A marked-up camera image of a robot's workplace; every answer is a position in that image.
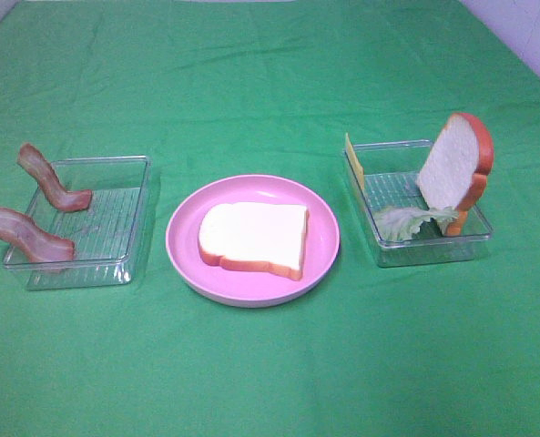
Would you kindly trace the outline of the toy bread slice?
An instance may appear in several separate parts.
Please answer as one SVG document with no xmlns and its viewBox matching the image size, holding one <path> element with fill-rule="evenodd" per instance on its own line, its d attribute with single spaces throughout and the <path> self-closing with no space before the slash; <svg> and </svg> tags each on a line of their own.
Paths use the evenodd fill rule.
<svg viewBox="0 0 540 437">
<path fill-rule="evenodd" d="M 416 179 L 429 208 L 457 213 L 440 226 L 446 237 L 461 234 L 468 211 L 484 193 L 493 163 L 494 144 L 484 123 L 468 113 L 450 115 Z"/>
<path fill-rule="evenodd" d="M 299 204 L 218 204 L 201 220 L 199 255 L 210 266 L 299 280 L 309 216 Z"/>
</svg>

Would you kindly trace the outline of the toy bacon strip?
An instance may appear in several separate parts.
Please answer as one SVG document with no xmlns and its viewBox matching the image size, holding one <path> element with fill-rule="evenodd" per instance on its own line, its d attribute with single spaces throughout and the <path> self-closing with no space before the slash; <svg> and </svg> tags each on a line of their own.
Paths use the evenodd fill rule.
<svg viewBox="0 0 540 437">
<path fill-rule="evenodd" d="M 85 210 L 90 206 L 93 192 L 90 189 L 69 191 L 60 182 L 51 164 L 30 143 L 22 145 L 17 157 L 18 165 L 36 180 L 47 201 L 64 212 Z"/>
<path fill-rule="evenodd" d="M 59 272 L 76 260 L 76 245 L 36 225 L 24 213 L 0 207 L 0 240 L 9 244 L 5 269 L 47 269 Z"/>
</svg>

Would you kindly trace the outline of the clear plastic container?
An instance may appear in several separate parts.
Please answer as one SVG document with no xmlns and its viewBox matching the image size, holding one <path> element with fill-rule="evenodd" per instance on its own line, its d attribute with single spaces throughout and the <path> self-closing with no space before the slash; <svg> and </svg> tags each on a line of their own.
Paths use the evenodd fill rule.
<svg viewBox="0 0 540 437">
<path fill-rule="evenodd" d="M 361 192 L 343 152 L 348 172 L 347 189 L 352 196 L 357 223 L 375 263 L 382 268 L 484 259 L 489 256 L 487 241 L 493 229 L 478 206 L 473 206 L 462 233 L 445 237 L 435 222 L 425 222 L 411 239 L 393 242 L 384 240 L 372 215 L 386 207 L 427 205 L 416 185 L 420 168 L 426 160 L 432 140 L 404 140 L 372 144 L 354 144 L 364 171 L 365 190 Z"/>
<path fill-rule="evenodd" d="M 52 167 L 69 189 L 89 188 L 90 206 L 78 212 L 52 207 L 40 189 L 26 215 L 41 229 L 75 243 L 69 262 L 33 263 L 10 246 L 3 267 L 27 290 L 125 285 L 138 276 L 148 225 L 151 162 L 147 156 L 71 158 Z"/>
</svg>

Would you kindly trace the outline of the right clear plastic container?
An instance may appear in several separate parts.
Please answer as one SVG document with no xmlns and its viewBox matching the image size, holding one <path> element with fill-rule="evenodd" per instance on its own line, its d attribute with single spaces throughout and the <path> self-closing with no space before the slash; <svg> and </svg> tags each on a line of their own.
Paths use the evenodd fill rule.
<svg viewBox="0 0 540 437">
<path fill-rule="evenodd" d="M 343 152 L 348 172 L 347 189 L 352 196 L 357 223 L 375 263 L 382 268 L 484 259 L 489 256 L 487 241 L 493 229 L 478 206 L 473 206 L 462 233 L 445 237 L 435 222 L 425 222 L 411 239 L 393 242 L 384 240 L 372 215 L 386 207 L 427 205 L 416 185 L 420 168 L 426 160 L 432 140 L 404 140 L 372 144 L 354 144 L 364 171 L 365 190 L 361 192 Z"/>
</svg>

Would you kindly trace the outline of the yellow toy cheese slice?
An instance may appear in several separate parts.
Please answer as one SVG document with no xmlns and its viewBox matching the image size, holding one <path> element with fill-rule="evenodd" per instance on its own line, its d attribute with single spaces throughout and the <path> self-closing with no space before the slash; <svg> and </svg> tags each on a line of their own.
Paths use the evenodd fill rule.
<svg viewBox="0 0 540 437">
<path fill-rule="evenodd" d="M 364 171 L 363 171 L 362 164 L 360 163 L 356 155 L 349 133 L 345 134 L 345 152 L 349 160 L 349 163 L 351 165 L 352 173 L 357 180 L 357 184 L 361 192 L 363 192 L 365 190 Z"/>
</svg>

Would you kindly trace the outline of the pink round plate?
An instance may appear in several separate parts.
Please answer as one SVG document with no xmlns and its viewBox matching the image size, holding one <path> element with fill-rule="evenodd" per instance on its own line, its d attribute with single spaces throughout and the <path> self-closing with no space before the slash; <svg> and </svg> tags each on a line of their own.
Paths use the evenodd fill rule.
<svg viewBox="0 0 540 437">
<path fill-rule="evenodd" d="M 308 207 L 308 234 L 301 280 L 267 272 L 238 272 L 206 265 L 198 249 L 199 225 L 219 203 L 260 201 Z M 188 196 L 166 230 L 166 249 L 182 279 L 202 296 L 230 306 L 262 308 L 294 300 L 315 287 L 331 269 L 340 246 L 338 221 L 330 206 L 302 184 L 278 176 L 237 175 L 212 182 Z"/>
</svg>

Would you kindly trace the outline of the green tablecloth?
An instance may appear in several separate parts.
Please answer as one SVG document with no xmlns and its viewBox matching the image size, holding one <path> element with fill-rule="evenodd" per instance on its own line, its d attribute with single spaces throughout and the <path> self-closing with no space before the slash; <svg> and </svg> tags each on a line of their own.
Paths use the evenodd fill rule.
<svg viewBox="0 0 540 437">
<path fill-rule="evenodd" d="M 342 162 L 434 137 L 494 139 L 483 259 L 381 269 Z M 0 24 L 0 205 L 50 159 L 148 155 L 153 235 L 127 286 L 29 292 L 2 265 L 0 436 L 540 436 L 540 80 L 457 1 L 23 2 Z M 168 260 L 191 192 L 298 180 L 341 249 L 307 295 L 219 305 Z"/>
</svg>

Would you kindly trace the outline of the toy lettuce leaf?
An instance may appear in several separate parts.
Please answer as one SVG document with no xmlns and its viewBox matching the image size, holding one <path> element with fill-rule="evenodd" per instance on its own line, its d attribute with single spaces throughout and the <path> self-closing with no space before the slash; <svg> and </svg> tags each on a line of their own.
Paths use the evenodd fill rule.
<svg viewBox="0 0 540 437">
<path fill-rule="evenodd" d="M 373 214 L 380 236 L 387 241 L 401 242 L 411 239 L 425 222 L 435 220 L 440 224 L 455 221 L 458 212 L 453 208 L 386 207 Z"/>
</svg>

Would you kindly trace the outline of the left clear plastic container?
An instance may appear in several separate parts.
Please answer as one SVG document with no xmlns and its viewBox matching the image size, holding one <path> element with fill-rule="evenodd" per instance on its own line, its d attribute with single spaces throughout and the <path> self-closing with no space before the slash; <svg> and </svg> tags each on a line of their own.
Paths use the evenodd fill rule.
<svg viewBox="0 0 540 437">
<path fill-rule="evenodd" d="M 33 263 L 10 246 L 3 267 L 27 290 L 125 285 L 138 276 L 148 225 L 151 162 L 147 156 L 71 158 L 52 167 L 69 189 L 89 188 L 90 206 L 78 212 L 52 207 L 40 189 L 26 215 L 41 229 L 75 243 L 69 262 Z"/>
</svg>

